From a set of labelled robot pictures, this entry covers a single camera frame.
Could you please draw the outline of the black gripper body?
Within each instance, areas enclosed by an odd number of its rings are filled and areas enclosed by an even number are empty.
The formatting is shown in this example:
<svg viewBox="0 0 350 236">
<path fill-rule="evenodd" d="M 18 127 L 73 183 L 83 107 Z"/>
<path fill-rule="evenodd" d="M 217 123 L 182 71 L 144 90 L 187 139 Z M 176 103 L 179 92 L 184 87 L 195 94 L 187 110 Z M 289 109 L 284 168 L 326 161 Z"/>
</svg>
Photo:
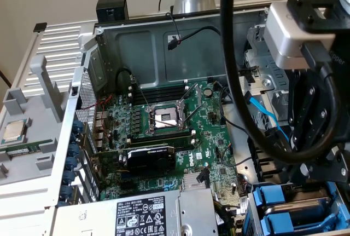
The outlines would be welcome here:
<svg viewBox="0 0 350 236">
<path fill-rule="evenodd" d="M 340 120 L 334 143 L 345 143 L 349 142 L 349 33 L 336 35 L 329 54 L 341 99 Z"/>
</svg>

